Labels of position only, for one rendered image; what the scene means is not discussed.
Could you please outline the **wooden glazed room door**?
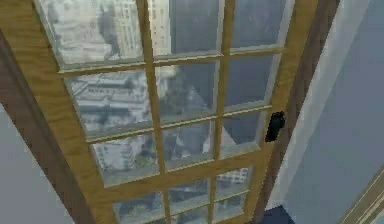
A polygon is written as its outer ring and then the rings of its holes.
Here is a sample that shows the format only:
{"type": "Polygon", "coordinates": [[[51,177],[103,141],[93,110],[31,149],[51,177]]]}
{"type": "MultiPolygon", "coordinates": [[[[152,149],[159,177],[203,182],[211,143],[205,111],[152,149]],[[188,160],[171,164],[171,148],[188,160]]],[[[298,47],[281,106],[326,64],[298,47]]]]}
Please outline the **wooden glazed room door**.
{"type": "Polygon", "coordinates": [[[338,3],[0,0],[78,224],[261,218],[338,3]]]}

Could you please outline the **pale wooden framed object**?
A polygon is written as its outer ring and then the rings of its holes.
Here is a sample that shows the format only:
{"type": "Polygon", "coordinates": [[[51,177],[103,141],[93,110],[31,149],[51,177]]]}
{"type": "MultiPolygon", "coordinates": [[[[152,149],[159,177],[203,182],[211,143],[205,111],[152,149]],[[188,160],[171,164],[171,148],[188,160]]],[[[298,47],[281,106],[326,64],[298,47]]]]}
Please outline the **pale wooden framed object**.
{"type": "Polygon", "coordinates": [[[384,165],[338,224],[374,224],[384,211],[384,165]]]}

